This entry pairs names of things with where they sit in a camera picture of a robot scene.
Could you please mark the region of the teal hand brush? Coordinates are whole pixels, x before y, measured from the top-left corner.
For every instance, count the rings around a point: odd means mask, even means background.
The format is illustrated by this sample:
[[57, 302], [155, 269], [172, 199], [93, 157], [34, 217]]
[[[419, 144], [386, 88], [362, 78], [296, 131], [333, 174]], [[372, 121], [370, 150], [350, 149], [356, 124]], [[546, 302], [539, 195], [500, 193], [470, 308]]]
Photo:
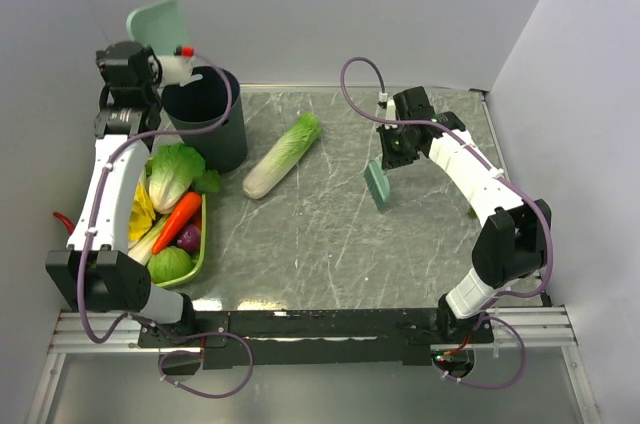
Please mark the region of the teal hand brush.
[[391, 196], [391, 187], [381, 156], [368, 161], [363, 176], [377, 210], [383, 212]]

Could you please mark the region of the teal dustpan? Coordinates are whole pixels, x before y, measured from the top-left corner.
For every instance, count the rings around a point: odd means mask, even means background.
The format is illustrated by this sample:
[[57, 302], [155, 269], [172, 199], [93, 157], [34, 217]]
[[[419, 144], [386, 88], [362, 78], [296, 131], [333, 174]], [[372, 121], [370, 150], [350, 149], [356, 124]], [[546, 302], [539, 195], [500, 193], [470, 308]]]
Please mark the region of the teal dustpan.
[[126, 20], [129, 39], [150, 46], [158, 55], [173, 55], [190, 46], [178, 0], [163, 0], [131, 11]]

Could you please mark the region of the long green napa cabbage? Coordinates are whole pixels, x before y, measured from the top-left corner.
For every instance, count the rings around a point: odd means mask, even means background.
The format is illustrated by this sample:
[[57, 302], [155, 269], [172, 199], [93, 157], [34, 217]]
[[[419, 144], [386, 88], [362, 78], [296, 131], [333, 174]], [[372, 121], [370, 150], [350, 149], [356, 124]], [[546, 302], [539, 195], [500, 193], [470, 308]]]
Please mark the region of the long green napa cabbage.
[[310, 149], [322, 133], [322, 125], [312, 113], [303, 113], [262, 159], [251, 169], [242, 183], [251, 199], [266, 196]]

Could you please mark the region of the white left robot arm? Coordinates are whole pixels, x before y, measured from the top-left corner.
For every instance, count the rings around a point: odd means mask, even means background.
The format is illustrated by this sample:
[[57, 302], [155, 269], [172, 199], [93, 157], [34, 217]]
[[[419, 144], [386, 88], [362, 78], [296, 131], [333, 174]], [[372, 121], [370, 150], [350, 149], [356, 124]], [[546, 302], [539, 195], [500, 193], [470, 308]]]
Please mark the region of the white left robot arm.
[[149, 271], [128, 254], [128, 227], [139, 178], [160, 124], [160, 88], [182, 84], [192, 74], [193, 50], [180, 46], [167, 55], [135, 41], [96, 53], [104, 81], [94, 122], [95, 160], [75, 230], [62, 250], [48, 253], [45, 268], [78, 311], [95, 343], [91, 312], [119, 311], [124, 317], [162, 327], [176, 346], [192, 342], [198, 322], [191, 300], [162, 289]]

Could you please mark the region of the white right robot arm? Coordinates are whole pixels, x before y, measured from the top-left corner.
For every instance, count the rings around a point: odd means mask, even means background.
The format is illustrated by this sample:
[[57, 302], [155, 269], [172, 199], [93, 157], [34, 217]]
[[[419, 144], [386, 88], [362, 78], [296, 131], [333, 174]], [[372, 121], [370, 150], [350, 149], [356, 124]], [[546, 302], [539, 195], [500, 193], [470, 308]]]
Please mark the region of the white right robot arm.
[[376, 129], [382, 154], [369, 161], [364, 173], [376, 207], [384, 209], [389, 200], [388, 171], [426, 157], [456, 185], [481, 226], [470, 270], [438, 301], [438, 334], [459, 342], [488, 303], [542, 268], [550, 208], [542, 200], [528, 205], [501, 182], [502, 170], [488, 162], [465, 124], [451, 111], [436, 112], [424, 88], [394, 96], [380, 92], [379, 105], [385, 111]]

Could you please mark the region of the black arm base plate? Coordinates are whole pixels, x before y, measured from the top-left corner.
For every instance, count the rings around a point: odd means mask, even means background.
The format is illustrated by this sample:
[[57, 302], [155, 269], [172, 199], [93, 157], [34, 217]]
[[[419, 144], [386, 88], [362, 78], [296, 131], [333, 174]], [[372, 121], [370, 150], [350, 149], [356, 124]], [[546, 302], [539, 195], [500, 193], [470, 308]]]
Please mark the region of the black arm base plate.
[[196, 338], [167, 337], [145, 326], [142, 349], [199, 351], [203, 368], [400, 362], [428, 366], [432, 353], [491, 344], [489, 324], [475, 318], [451, 324], [435, 308], [197, 311]]

